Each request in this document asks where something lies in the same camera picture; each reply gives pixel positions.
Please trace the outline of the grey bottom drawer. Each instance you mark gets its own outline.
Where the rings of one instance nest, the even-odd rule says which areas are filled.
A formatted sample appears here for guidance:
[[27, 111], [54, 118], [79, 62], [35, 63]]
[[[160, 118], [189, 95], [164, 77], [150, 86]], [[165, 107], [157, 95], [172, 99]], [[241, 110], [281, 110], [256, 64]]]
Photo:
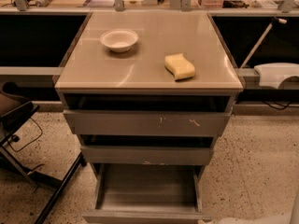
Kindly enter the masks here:
[[192, 166], [102, 164], [89, 224], [198, 224], [202, 211]]

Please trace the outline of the grey drawer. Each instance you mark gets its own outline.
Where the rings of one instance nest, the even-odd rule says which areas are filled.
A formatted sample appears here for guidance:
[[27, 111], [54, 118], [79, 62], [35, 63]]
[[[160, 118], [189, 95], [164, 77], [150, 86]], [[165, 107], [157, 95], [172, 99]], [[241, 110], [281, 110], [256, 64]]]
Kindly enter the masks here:
[[213, 154], [210, 148], [190, 147], [82, 146], [81, 151], [91, 163], [144, 165], [207, 165]]
[[75, 134], [133, 136], [221, 136], [229, 113], [65, 110]]
[[102, 164], [89, 224], [198, 224], [202, 211], [192, 166]]

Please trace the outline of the grey drawer cabinet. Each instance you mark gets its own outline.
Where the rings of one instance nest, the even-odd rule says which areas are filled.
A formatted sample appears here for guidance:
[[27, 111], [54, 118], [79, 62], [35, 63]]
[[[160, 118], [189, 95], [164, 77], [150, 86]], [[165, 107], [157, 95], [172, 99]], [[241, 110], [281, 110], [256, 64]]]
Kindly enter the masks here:
[[[138, 41], [126, 52], [100, 42], [128, 29]], [[164, 58], [182, 53], [194, 77], [175, 81]], [[95, 11], [56, 85], [65, 110], [217, 112], [232, 114], [243, 85], [212, 19], [204, 11]], [[219, 138], [76, 134], [81, 146], [210, 148]]]

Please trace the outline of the grey top drawer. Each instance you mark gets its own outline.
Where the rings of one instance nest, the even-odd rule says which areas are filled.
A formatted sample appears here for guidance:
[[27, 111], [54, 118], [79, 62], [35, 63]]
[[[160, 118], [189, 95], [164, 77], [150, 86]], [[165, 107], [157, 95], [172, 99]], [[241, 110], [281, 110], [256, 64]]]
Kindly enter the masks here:
[[229, 113], [65, 110], [75, 134], [133, 136], [221, 136]]

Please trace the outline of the grey middle drawer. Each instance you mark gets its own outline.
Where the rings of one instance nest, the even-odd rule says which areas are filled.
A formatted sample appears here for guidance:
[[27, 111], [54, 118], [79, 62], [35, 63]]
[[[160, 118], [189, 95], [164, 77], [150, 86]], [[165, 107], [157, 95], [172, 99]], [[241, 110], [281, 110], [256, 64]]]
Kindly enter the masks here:
[[144, 165], [207, 165], [213, 154], [210, 148], [190, 147], [82, 146], [81, 151], [91, 163]]

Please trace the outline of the yellow curved sponge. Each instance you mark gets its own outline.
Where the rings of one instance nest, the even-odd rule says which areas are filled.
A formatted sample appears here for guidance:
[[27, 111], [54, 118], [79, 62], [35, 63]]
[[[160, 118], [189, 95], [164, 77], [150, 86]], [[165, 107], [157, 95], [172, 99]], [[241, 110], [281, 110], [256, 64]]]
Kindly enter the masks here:
[[175, 81], [191, 78], [195, 75], [194, 65], [182, 53], [166, 56], [164, 66], [173, 75]]

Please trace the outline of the white round bowl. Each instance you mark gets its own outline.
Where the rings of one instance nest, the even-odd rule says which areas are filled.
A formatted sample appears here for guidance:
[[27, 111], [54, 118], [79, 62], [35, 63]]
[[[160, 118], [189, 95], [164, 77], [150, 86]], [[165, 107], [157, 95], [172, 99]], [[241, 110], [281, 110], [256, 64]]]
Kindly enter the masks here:
[[101, 44], [117, 53], [128, 51], [137, 41], [138, 34], [128, 29], [109, 30], [100, 36]]

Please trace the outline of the dark tools pile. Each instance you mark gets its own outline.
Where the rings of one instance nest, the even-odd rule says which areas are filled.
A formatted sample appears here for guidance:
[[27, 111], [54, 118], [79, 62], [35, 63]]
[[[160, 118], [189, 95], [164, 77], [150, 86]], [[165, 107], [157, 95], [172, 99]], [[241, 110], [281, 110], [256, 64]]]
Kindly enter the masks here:
[[249, 4], [243, 0], [223, 0], [223, 8], [248, 8]]

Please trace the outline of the white rod with black tip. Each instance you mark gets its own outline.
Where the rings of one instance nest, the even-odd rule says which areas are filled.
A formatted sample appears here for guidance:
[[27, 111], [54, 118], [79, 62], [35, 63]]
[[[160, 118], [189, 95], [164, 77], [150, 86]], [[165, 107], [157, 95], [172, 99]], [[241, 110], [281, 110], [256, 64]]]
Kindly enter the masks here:
[[261, 34], [260, 38], [257, 40], [257, 42], [255, 43], [255, 45], [253, 46], [253, 48], [250, 50], [250, 52], [247, 55], [246, 59], [240, 65], [239, 68], [245, 68], [245, 66], [247, 65], [249, 59], [252, 57], [252, 55], [254, 54], [254, 52], [256, 51], [256, 49], [262, 44], [263, 40], [268, 35], [268, 33], [271, 31], [271, 29], [273, 28], [274, 24], [276, 24], [276, 23], [286, 24], [287, 22], [288, 21], [286, 19], [282, 19], [282, 18], [278, 18], [278, 17], [273, 17], [272, 20], [269, 22], [268, 26], [265, 28], [265, 30]]

